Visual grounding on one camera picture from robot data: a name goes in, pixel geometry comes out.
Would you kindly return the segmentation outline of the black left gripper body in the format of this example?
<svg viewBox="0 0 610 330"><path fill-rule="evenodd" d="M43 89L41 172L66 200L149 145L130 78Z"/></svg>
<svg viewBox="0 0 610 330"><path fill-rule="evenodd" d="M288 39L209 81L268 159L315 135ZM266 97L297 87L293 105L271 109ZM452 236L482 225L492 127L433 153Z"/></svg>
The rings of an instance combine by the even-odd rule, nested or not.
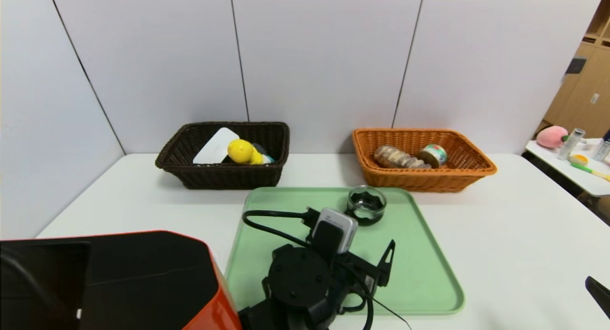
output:
<svg viewBox="0 0 610 330"><path fill-rule="evenodd" d="M365 289L360 284L360 280L365 283L368 294L371 297L375 296L377 291L377 283L379 279L379 269L377 266L360 258L351 252L336 254L334 263L342 263L353 270L353 273L348 271L348 285L353 293L365 295Z"/></svg>

